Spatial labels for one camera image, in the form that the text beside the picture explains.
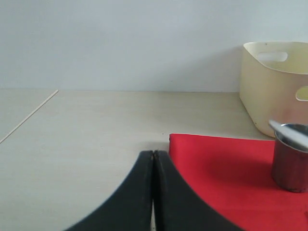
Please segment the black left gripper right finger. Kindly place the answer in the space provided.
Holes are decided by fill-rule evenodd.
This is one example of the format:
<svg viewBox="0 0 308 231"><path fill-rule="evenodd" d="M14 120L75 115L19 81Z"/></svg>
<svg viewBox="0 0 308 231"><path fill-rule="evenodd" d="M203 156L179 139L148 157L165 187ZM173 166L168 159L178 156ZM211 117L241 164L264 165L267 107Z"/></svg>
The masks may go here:
<svg viewBox="0 0 308 231"><path fill-rule="evenodd" d="M154 151L153 204L157 231L241 231L187 184L165 151Z"/></svg>

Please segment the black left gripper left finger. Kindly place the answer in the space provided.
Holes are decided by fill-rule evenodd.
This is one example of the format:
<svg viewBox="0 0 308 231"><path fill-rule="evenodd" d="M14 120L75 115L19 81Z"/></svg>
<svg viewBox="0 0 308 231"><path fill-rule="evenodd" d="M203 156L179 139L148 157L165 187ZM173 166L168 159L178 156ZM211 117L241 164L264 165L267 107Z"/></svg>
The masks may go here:
<svg viewBox="0 0 308 231"><path fill-rule="evenodd" d="M68 231L149 231L152 216L153 151L140 152L121 185Z"/></svg>

